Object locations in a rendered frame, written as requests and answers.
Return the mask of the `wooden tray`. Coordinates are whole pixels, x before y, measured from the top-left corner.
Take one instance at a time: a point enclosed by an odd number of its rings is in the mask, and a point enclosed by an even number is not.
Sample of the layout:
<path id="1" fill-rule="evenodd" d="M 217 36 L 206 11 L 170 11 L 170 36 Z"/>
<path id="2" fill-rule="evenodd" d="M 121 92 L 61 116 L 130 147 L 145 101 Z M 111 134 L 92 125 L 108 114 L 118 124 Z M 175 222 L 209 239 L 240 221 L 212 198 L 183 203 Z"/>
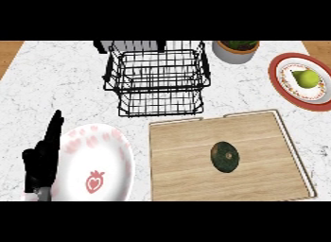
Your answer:
<path id="1" fill-rule="evenodd" d="M 277 110 L 149 124 L 154 200 L 297 200 L 318 195 Z"/>

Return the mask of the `grey pot with green plant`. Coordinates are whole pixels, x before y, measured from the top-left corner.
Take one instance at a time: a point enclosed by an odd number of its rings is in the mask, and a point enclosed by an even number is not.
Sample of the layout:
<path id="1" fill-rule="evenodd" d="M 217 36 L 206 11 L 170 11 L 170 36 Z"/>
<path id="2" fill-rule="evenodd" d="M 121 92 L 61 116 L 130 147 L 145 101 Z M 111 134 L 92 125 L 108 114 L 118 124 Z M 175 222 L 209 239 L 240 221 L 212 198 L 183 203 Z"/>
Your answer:
<path id="1" fill-rule="evenodd" d="M 231 64 L 247 63 L 257 52 L 260 44 L 256 43 L 254 47 L 248 50 L 237 50 L 226 46 L 222 41 L 213 41 L 213 51 L 219 59 Z"/>

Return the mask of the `green pear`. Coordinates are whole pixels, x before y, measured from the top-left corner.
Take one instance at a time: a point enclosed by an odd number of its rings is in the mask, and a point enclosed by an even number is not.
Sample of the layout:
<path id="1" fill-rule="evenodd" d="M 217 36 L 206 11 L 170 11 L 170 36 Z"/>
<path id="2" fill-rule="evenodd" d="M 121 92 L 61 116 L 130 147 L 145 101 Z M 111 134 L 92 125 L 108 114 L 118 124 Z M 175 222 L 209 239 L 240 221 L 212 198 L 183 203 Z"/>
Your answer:
<path id="1" fill-rule="evenodd" d="M 319 76 L 313 70 L 293 71 L 293 76 L 302 88 L 311 89 L 318 86 Z"/>

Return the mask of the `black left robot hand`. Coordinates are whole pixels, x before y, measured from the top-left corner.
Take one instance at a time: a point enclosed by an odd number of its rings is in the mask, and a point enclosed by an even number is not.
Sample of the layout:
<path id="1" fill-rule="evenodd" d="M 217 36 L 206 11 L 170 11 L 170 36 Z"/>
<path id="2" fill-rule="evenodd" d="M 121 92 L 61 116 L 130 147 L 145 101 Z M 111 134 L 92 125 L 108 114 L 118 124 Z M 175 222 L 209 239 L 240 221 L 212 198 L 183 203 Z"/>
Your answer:
<path id="1" fill-rule="evenodd" d="M 62 111 L 56 110 L 45 138 L 39 141 L 34 148 L 22 151 L 27 193 L 34 193 L 42 187 L 53 185 L 58 175 L 62 126 Z"/>

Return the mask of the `white plate with strawberry print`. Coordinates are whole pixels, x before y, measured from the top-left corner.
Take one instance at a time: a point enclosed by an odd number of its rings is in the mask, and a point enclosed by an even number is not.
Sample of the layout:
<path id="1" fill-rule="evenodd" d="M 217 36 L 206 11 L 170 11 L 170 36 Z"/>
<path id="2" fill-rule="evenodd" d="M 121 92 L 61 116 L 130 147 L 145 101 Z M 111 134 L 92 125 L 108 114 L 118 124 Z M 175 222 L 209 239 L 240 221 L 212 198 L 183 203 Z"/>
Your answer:
<path id="1" fill-rule="evenodd" d="M 61 137 L 53 201 L 124 201 L 135 182 L 135 154 L 121 131 L 87 124 Z"/>

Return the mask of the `dark green squash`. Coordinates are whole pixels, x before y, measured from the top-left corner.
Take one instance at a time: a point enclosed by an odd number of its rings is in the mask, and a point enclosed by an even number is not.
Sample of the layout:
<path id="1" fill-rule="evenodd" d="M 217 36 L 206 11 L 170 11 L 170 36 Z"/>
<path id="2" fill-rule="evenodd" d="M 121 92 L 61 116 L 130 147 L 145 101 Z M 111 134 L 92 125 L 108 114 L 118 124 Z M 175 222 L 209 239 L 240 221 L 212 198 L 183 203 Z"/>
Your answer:
<path id="1" fill-rule="evenodd" d="M 217 142 L 212 149 L 212 161 L 216 169 L 231 173 L 240 165 L 240 152 L 228 142 Z"/>

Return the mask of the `red rimmed white plate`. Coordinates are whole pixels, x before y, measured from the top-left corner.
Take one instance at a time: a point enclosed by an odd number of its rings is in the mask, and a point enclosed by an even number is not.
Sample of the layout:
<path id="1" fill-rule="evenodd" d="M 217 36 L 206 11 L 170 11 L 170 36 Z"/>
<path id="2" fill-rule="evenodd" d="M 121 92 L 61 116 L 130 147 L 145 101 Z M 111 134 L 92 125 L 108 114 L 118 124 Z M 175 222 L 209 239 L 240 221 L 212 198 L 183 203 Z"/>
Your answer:
<path id="1" fill-rule="evenodd" d="M 281 54 L 268 73 L 275 90 L 297 107 L 331 111 L 331 69 L 318 59 L 300 53 Z"/>

